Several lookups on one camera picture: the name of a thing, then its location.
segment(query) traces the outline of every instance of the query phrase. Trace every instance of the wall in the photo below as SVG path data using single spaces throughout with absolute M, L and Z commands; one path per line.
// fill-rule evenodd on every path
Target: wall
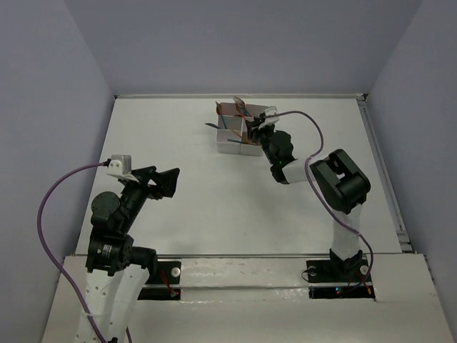
M 58 274 L 36 234 L 39 202 L 62 174 L 99 160 L 113 97 L 62 0 L 1 5 L 0 332 L 35 343 Z M 74 248 L 93 178 L 74 177 L 45 208 L 60 259 Z
M 367 92 L 421 0 L 66 0 L 115 94 Z
M 425 0 L 368 104 L 414 247 L 457 340 L 457 2 Z

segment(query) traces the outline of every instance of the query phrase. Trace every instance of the robotic arm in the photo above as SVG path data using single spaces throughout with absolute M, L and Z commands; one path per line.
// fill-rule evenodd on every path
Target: robotic arm
M 291 135 L 276 131 L 278 118 L 268 118 L 276 108 L 270 107 L 259 117 L 246 121 L 248 138 L 262 146 L 271 164 L 273 178 L 281 184 L 308 181 L 304 161 L 293 154 Z M 310 165 L 313 176 L 336 216 L 358 231 L 362 204 L 371 189 L 365 174 L 347 153 L 338 149 L 325 159 Z M 336 278 L 345 279 L 358 269 L 362 262 L 362 251 L 358 236 L 333 222 L 333 243 L 330 249 L 331 272 Z
M 134 247 L 128 233 L 147 199 L 174 195 L 179 169 L 158 173 L 156 167 L 149 166 L 132 171 L 130 156 L 115 155 L 107 174 L 116 177 L 124 190 L 120 198 L 113 192 L 103 192 L 92 201 L 85 293 L 91 314 L 81 314 L 75 343 L 99 342 L 88 316 L 93 317 L 110 343 L 124 341 L 139 292 L 149 276 L 157 273 L 158 266 L 156 251 Z

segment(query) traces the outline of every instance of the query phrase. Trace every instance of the white table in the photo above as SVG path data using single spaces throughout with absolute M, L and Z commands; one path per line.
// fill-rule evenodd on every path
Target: white table
M 215 99 L 117 99 L 101 160 L 130 154 L 133 168 L 181 169 L 173 199 L 147 201 L 129 234 L 135 245 L 160 255 L 328 254 L 332 218 L 308 183 L 277 184 L 264 156 L 216 151 Z M 246 99 L 279 111 L 301 110 L 322 128 L 321 156 L 345 149 L 371 182 L 361 231 L 375 252 L 401 252 L 396 226 L 381 186 L 355 99 Z M 305 158 L 319 145 L 314 126 L 298 114 L 277 124 L 292 136 L 294 156 Z M 91 232 L 90 202 L 122 186 L 106 169 L 96 173 L 77 246 L 85 254 Z
M 65 267 L 84 288 L 85 257 Z M 310 300 L 307 258 L 183 259 L 180 302 L 137 302 L 134 343 L 452 343 L 424 259 L 377 254 L 371 299 Z M 42 343 L 72 342 L 81 307 L 61 277 Z

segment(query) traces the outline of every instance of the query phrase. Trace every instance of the gray wall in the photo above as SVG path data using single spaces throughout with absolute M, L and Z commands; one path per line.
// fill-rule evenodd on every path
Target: gray wall
M 66 0 L 115 94 L 367 92 L 421 0 Z
M 406 228 L 429 258 L 455 340 L 456 18 L 457 1 L 425 0 L 368 101 Z
M 0 332 L 3 342 L 35 343 L 57 280 L 36 234 L 39 202 L 62 174 L 99 160 L 113 97 L 62 0 L 2 1 L 0 42 Z M 74 177 L 45 209 L 60 259 L 75 245 L 93 177 Z

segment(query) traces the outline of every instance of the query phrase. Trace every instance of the purple cable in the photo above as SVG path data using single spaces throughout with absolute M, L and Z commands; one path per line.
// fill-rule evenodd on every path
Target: purple cable
M 314 158 L 316 157 L 318 154 L 321 153 L 321 151 L 323 150 L 323 134 L 322 134 L 322 130 L 321 128 L 319 127 L 319 125 L 317 124 L 317 122 L 313 119 L 313 117 L 311 117 L 309 114 L 305 113 L 305 112 L 302 112 L 302 111 L 288 111 L 288 112 L 283 112 L 283 113 L 277 113 L 277 114 L 272 114 L 270 116 L 265 116 L 265 118 L 275 118 L 277 116 L 285 116 L 287 114 L 293 114 L 293 113 L 297 113 L 297 114 L 302 114 L 304 115 L 306 118 L 308 118 L 309 120 L 311 120 L 311 122 L 314 124 L 314 126 L 316 127 L 318 133 L 319 133 L 319 136 L 321 138 L 321 146 L 319 147 L 318 151 L 316 151 L 315 153 L 309 155 L 309 157 L 305 160 L 305 174 L 306 174 L 306 178 L 308 179 L 309 181 L 309 184 L 311 185 L 311 188 L 314 192 L 314 194 L 318 197 L 319 201 L 322 203 L 322 205 L 325 207 L 325 209 L 327 210 L 327 212 L 332 216 L 332 218 L 335 220 L 335 222 L 337 222 L 338 224 L 340 224 L 342 227 L 344 227 L 345 229 L 349 230 L 350 232 L 352 232 L 353 234 L 356 234 L 357 236 L 360 237 L 360 239 L 362 240 L 363 243 L 365 243 L 365 245 L 368 247 L 368 250 L 370 251 L 370 264 L 368 266 L 368 270 L 365 274 L 365 277 L 354 287 L 352 287 L 349 291 L 347 292 L 351 292 L 353 291 L 355 288 L 361 286 L 362 284 L 364 284 L 369 276 L 370 276 L 370 273 L 371 273 L 371 269 L 373 268 L 373 249 L 371 248 L 371 245 L 368 243 L 368 241 L 365 239 L 365 237 L 362 235 L 362 233 L 360 233 L 360 231 L 354 229 L 353 227 L 350 227 L 349 225 L 347 225 L 346 223 L 342 222 L 334 213 L 333 213 L 333 210 L 330 208 L 330 206 L 327 204 L 327 202 L 325 201 L 325 199 L 319 194 L 319 191 L 317 190 L 316 186 L 313 184 L 313 182 L 311 181 L 311 175 L 309 173 L 309 162 Z
M 83 294 L 81 293 L 81 291 L 78 288 L 78 285 L 76 285 L 76 282 L 73 280 L 73 278 L 70 276 L 70 274 L 59 263 L 59 261 L 57 261 L 56 257 L 52 254 L 51 250 L 49 249 L 48 244 L 46 243 L 46 240 L 44 239 L 43 227 L 41 226 L 41 218 L 43 217 L 44 205 L 46 204 L 46 202 L 48 201 L 49 197 L 51 196 L 51 193 L 57 188 L 58 185 L 60 185 L 60 183 L 62 183 L 65 179 L 68 179 L 71 175 L 75 175 L 76 173 L 81 172 L 81 171 L 83 171 L 85 169 L 96 168 L 98 166 L 106 166 L 107 163 L 108 162 L 96 163 L 96 164 L 88 164 L 86 166 L 82 166 L 82 167 L 80 167 L 78 169 L 70 171 L 68 174 L 63 175 L 59 180 L 56 181 L 55 184 L 52 185 L 52 187 L 44 195 L 44 198 L 43 198 L 43 200 L 41 200 L 41 204 L 40 204 L 40 207 L 38 209 L 38 215 L 36 217 L 36 228 L 37 228 L 37 231 L 38 231 L 38 237 L 40 239 L 40 242 L 41 242 L 41 245 L 43 246 L 44 251 L 48 255 L 48 257 L 51 260 L 51 262 L 57 267 L 57 269 L 69 281 L 70 285 L 73 287 L 73 289 L 74 289 L 74 291 L 75 291 L 75 293 L 76 293 L 76 295 L 77 295 L 77 297 L 79 299 L 79 302 L 81 302 L 81 306 L 83 307 L 84 311 L 87 314 L 90 314 L 91 312 L 89 310 L 89 307 L 87 306 L 87 303 L 86 303 L 86 300 L 84 299 Z M 104 339 L 103 335 L 101 334 L 100 329 L 97 327 L 97 324 L 95 323 L 94 318 L 92 318 L 92 316 L 89 315 L 87 317 L 87 319 L 91 323 L 92 329 L 94 329 L 95 335 L 99 338 L 100 342 L 101 343 L 108 343 Z M 127 328 L 127 337 L 129 338 L 129 342 L 132 343 L 130 332 L 129 332 L 128 328 Z

